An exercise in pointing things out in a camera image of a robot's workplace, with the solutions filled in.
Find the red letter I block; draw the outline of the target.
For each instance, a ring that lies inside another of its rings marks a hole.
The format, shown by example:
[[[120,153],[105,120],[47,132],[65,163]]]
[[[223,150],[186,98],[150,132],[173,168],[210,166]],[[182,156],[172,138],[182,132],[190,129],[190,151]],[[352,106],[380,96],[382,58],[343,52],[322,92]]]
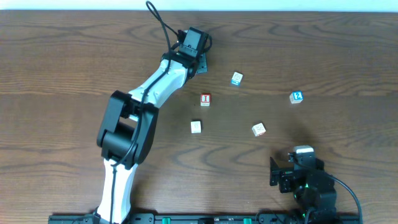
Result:
[[[211,95],[209,93],[201,94],[200,106],[210,106],[210,103],[211,103]]]

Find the blue number 2 block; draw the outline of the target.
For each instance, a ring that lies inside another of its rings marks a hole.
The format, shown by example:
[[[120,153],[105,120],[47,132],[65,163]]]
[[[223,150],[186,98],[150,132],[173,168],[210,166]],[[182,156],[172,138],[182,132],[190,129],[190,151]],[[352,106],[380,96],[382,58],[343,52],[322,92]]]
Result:
[[[301,91],[293,91],[289,99],[292,104],[301,103],[303,101],[303,93]]]

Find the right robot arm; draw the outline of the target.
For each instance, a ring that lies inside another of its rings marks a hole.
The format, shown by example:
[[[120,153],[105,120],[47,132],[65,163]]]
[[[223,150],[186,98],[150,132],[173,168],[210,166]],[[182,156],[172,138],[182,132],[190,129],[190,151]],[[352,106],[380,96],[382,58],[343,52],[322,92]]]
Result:
[[[292,210],[284,223],[336,223],[335,181],[326,176],[324,162],[314,152],[292,152],[293,167],[279,167],[270,158],[270,185],[279,191],[293,193],[300,208]]]

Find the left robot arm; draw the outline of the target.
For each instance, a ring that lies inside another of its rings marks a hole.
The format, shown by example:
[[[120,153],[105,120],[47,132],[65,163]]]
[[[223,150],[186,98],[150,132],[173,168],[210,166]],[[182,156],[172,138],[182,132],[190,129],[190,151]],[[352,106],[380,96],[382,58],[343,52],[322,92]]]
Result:
[[[110,97],[97,135],[105,167],[100,223],[123,223],[131,210],[134,175],[154,140],[160,107],[193,78],[208,47],[181,44],[163,54],[159,68],[139,87]]]

